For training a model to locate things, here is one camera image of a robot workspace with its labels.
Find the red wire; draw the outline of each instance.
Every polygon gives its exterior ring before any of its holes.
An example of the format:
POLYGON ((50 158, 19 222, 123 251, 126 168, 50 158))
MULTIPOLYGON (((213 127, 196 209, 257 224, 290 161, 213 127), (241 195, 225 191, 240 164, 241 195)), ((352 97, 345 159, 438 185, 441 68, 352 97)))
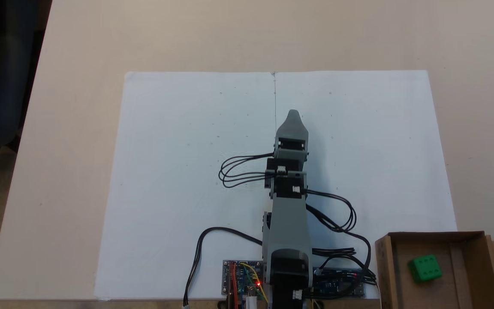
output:
POLYGON ((235 278, 235 262, 230 265, 231 270, 232 270, 232 286, 234 289, 234 309, 238 308, 238 282, 235 278))

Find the white paper sheet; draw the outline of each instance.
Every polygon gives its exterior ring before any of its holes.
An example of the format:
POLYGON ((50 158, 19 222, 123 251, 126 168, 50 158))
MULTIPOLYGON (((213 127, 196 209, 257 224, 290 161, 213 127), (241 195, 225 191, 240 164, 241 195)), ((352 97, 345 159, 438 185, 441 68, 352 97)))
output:
MULTIPOLYGON (((271 152, 290 108, 310 135, 308 185, 353 203, 354 232, 374 244, 389 231, 456 230, 424 71, 129 73, 95 295, 182 299, 204 229, 232 227, 261 239, 267 190, 261 182, 225 189, 217 172, 228 157, 271 152)), ((246 170, 264 168, 260 160, 246 170)), ((337 222, 346 219, 339 202, 308 202, 337 222)), ((312 217, 310 234, 314 247, 355 246, 360 260, 367 253, 362 242, 312 217)), ((221 298, 222 260, 260 258, 259 246, 211 233, 190 299, 221 298)), ((371 288, 367 294, 378 297, 371 288)))

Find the green wire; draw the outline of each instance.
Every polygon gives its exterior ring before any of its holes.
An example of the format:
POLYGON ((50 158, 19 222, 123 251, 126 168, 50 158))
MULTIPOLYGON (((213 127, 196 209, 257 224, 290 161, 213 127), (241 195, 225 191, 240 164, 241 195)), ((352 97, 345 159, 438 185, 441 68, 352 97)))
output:
POLYGON ((255 283, 253 283, 253 280, 251 280, 251 276, 249 276, 249 271, 247 270, 247 267, 243 266, 243 269, 245 270, 245 275, 247 276, 247 279, 249 279, 249 282, 255 287, 255 291, 259 294, 259 296, 264 299, 264 296, 262 293, 260 293, 259 289, 257 289, 257 286, 255 283))

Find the floor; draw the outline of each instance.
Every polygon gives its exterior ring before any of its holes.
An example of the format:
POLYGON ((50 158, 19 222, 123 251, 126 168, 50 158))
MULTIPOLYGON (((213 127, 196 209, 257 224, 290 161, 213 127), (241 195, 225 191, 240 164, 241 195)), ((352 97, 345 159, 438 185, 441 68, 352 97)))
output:
MULTIPOLYGON (((9 194, 12 170, 16 153, 4 147, 0 150, 0 229, 5 213, 6 199, 9 194)), ((0 309, 179 309, 180 301, 150 302, 150 301, 0 301, 0 309)), ((325 303, 328 309, 377 309, 377 300, 342 300, 325 303)), ((214 309, 215 301, 196 301, 190 303, 191 309, 214 309)))

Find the yellow wire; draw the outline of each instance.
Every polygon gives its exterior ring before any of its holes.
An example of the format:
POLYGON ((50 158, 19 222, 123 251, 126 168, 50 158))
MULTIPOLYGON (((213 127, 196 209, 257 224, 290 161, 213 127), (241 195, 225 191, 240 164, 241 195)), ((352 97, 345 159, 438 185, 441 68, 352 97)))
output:
POLYGON ((253 271, 253 274, 255 274, 255 279, 257 282, 260 282, 260 291, 262 292, 262 295, 264 297, 264 300, 266 300, 266 303, 268 303, 268 297, 266 297, 266 294, 264 293, 264 289, 262 288, 262 281, 259 279, 259 275, 256 273, 256 270, 255 268, 253 268, 252 266, 250 266, 249 264, 245 264, 245 263, 239 263, 241 266, 246 266, 246 267, 249 267, 252 271, 253 271))

